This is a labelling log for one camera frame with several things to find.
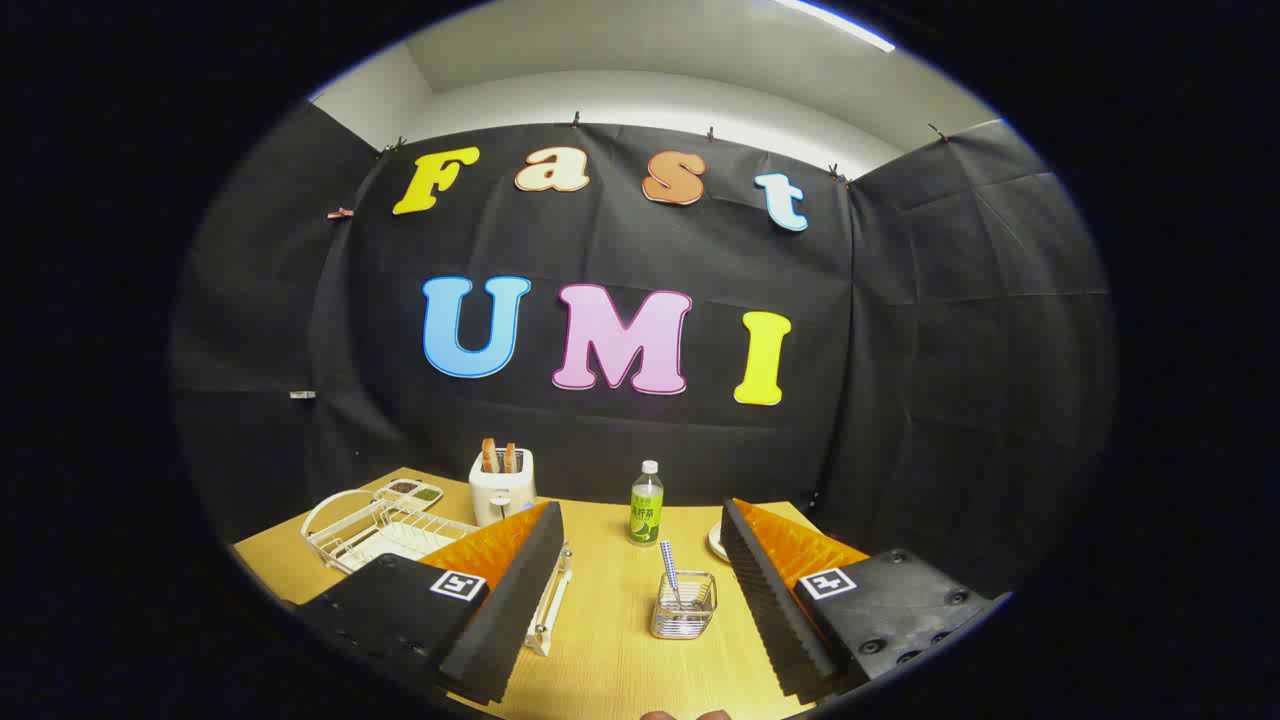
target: pink letter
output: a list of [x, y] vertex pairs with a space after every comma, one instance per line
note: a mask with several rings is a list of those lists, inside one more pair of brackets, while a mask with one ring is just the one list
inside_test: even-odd
[[563, 389], [588, 389], [595, 386], [595, 373], [586, 366], [588, 350], [604, 369], [609, 387], [618, 387], [636, 355], [644, 350], [640, 372], [631, 378], [631, 387], [650, 395], [685, 392], [680, 375], [680, 331], [685, 313], [694, 306], [687, 295], [655, 291], [644, 299], [631, 324], [622, 327], [609, 292], [598, 284], [570, 284], [561, 290], [568, 305], [568, 340], [564, 363], [552, 382]]

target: ceiling light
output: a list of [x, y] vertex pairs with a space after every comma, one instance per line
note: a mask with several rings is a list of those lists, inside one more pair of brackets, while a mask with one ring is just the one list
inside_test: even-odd
[[773, 1], [777, 3], [777, 4], [780, 4], [780, 5], [786, 5], [787, 8], [791, 8], [792, 10], [800, 10], [801, 13], [804, 13], [806, 15], [813, 15], [813, 17], [818, 18], [819, 20], [822, 20], [822, 22], [824, 22], [824, 23], [827, 23], [827, 24], [829, 24], [832, 27], [837, 27], [837, 28], [847, 32], [849, 35], [852, 35], [854, 37], [856, 37], [856, 38], [859, 38], [859, 40], [861, 40], [864, 42], [869, 42], [869, 44], [874, 45], [876, 47], [879, 47], [881, 50], [883, 50], [886, 53], [892, 53], [893, 51], [893, 44], [892, 42], [884, 40], [883, 37], [876, 35], [874, 32], [870, 32], [868, 29], [858, 27], [856, 24], [846, 20], [845, 18], [841, 18], [840, 15], [836, 15], [833, 13], [828, 13], [827, 10], [823, 10], [822, 8], [815, 8], [815, 6], [813, 6], [813, 5], [808, 4], [808, 3], [800, 3], [800, 0], [773, 0]]

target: green tea bottle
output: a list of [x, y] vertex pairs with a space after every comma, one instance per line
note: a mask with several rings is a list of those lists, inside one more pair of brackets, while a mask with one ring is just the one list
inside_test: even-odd
[[640, 477], [631, 484], [631, 542], [649, 547], [658, 542], [658, 523], [662, 520], [662, 480], [658, 462], [640, 464]]

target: light blue letter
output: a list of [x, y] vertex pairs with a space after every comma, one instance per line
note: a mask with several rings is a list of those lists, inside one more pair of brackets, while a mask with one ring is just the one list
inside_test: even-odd
[[520, 296], [532, 284], [525, 278], [498, 275], [484, 283], [493, 296], [493, 320], [489, 322], [489, 345], [484, 350], [463, 350], [458, 345], [458, 314], [462, 296], [471, 292], [471, 281], [444, 277], [426, 281], [426, 319], [422, 322], [422, 351], [433, 368], [454, 378], [483, 378], [503, 369], [516, 351], [516, 319]]
[[774, 223], [794, 232], [809, 227], [809, 220], [804, 215], [796, 215], [791, 206], [792, 197], [804, 200], [804, 191], [792, 186], [787, 176], [782, 173], [756, 176], [755, 184], [764, 188], [764, 206], [769, 209], [769, 217]]

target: toaster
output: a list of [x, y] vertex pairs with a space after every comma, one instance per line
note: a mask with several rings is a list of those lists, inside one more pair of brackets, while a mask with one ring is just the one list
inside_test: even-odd
[[[481, 528], [509, 518], [521, 510], [534, 506], [538, 489], [534, 487], [534, 454], [516, 448], [515, 473], [485, 473], [481, 470], [481, 455], [471, 464], [471, 509], [476, 515], [476, 525]], [[506, 462], [506, 448], [498, 448], [498, 466]]]

